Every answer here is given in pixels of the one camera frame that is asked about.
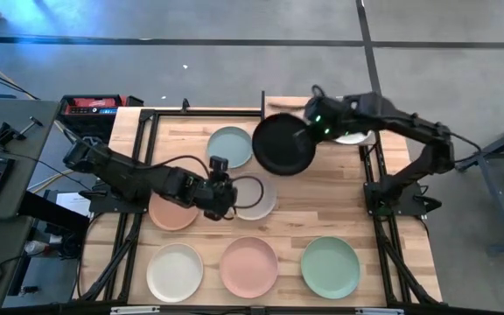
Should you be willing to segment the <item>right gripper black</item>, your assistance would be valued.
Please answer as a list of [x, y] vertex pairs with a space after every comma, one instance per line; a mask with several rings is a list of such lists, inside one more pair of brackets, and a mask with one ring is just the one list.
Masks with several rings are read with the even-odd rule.
[[307, 126], [293, 133], [296, 143], [318, 144], [334, 140], [347, 133], [345, 107], [341, 101], [325, 96], [313, 96], [305, 105], [303, 117]]

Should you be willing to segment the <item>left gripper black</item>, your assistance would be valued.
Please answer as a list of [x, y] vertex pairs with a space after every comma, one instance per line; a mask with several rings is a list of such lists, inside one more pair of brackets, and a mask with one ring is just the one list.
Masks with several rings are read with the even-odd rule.
[[192, 179], [191, 206], [201, 209], [204, 216], [212, 221], [227, 220], [228, 211], [235, 205], [236, 197], [237, 189], [228, 174]]

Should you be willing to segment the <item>black plate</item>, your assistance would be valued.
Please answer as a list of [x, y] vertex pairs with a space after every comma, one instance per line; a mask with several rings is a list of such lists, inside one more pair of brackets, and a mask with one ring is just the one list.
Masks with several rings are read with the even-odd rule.
[[266, 171], [279, 176], [293, 176], [309, 167], [316, 144], [296, 143], [293, 133], [307, 124], [291, 114], [270, 115], [254, 130], [252, 149], [255, 159]]

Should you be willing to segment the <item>salmon orange plate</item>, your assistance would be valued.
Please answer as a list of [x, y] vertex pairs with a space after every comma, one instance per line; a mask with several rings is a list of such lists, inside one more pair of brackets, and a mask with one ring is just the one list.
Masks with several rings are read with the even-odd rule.
[[150, 196], [148, 213], [157, 227], [166, 231], [177, 231], [190, 226], [197, 218], [199, 209], [183, 208], [153, 193]]

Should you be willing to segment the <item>white plate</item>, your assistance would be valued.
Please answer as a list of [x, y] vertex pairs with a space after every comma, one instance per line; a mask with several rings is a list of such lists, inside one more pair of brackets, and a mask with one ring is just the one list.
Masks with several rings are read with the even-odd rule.
[[359, 132], [359, 133], [346, 133], [344, 136], [340, 136], [334, 139], [337, 144], [344, 145], [363, 145], [370, 142], [373, 139], [373, 132]]

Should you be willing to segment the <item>taupe plate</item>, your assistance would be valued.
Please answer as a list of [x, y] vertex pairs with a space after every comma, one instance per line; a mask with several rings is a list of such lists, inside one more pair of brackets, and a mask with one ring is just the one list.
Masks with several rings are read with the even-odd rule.
[[245, 221], [257, 221], [270, 214], [277, 204], [275, 182], [262, 173], [245, 172], [233, 185], [237, 188], [237, 216]]

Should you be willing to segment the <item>blue-grey plate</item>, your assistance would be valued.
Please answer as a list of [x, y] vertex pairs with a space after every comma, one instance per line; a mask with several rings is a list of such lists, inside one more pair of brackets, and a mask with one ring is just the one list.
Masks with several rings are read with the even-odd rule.
[[209, 157], [225, 158], [228, 168], [244, 166], [252, 157], [252, 139], [249, 133], [241, 128], [228, 126], [216, 130], [206, 146]]

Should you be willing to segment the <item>cream plate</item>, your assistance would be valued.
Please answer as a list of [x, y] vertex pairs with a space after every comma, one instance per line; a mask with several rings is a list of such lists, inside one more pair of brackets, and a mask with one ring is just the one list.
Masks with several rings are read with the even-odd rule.
[[199, 253], [184, 243], [163, 246], [151, 259], [146, 281], [152, 295], [166, 303], [188, 299], [200, 287], [204, 267]]

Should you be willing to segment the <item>mint green plate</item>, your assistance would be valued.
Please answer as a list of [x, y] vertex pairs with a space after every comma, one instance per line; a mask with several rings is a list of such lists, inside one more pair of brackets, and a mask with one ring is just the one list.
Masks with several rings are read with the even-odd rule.
[[311, 241], [304, 249], [300, 267], [306, 285], [322, 298], [345, 298], [361, 280], [358, 256], [338, 237], [322, 236]]

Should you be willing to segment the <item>white paper sheet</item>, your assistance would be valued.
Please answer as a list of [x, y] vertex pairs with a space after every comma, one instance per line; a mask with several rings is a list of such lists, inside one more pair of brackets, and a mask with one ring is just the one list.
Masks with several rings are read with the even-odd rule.
[[79, 195], [77, 192], [59, 192], [56, 195], [56, 204], [72, 212], [90, 218], [89, 211], [91, 201]]

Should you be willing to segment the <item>red and black tool case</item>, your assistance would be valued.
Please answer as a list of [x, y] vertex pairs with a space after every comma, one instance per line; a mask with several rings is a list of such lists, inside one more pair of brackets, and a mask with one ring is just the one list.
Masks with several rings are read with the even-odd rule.
[[132, 95], [64, 95], [57, 120], [79, 137], [95, 137], [107, 144], [118, 109], [143, 106], [144, 101]]

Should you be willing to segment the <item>dark grey desk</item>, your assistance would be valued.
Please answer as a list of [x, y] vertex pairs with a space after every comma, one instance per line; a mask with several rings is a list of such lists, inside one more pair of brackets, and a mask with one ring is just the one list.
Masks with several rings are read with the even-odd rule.
[[6, 145], [15, 165], [8, 174], [0, 193], [0, 263], [3, 275], [0, 278], [0, 307], [7, 295], [25, 240], [31, 231], [32, 218], [18, 214], [27, 186], [36, 167], [44, 144], [52, 129], [59, 104], [54, 101], [27, 101], [0, 99], [0, 126], [8, 123], [16, 130], [27, 126], [31, 117], [41, 121], [26, 133], [23, 141], [13, 140]]

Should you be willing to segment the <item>power strip with plugs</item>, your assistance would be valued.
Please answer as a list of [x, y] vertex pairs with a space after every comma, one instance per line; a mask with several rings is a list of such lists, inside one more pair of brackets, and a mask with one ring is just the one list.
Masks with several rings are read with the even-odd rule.
[[28, 256], [57, 256], [77, 259], [81, 255], [81, 240], [76, 234], [50, 235], [49, 241], [32, 240], [24, 245]]

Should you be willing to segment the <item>black clamp tool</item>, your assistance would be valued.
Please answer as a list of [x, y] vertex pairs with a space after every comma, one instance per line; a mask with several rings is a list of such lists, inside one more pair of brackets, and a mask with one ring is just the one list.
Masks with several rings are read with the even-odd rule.
[[7, 122], [0, 127], [0, 150], [6, 151], [6, 144], [11, 140], [22, 141], [26, 139], [25, 133], [34, 126], [43, 127], [43, 123], [35, 117], [30, 117], [31, 122], [21, 130], [13, 129]]

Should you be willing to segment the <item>silver metal bracket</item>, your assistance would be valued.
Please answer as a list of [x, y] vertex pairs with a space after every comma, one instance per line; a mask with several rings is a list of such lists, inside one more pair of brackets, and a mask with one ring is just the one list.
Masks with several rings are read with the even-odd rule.
[[158, 305], [128, 305], [112, 307], [109, 315], [156, 315], [159, 313]]
[[405, 315], [405, 313], [402, 309], [363, 307], [356, 308], [355, 315]]

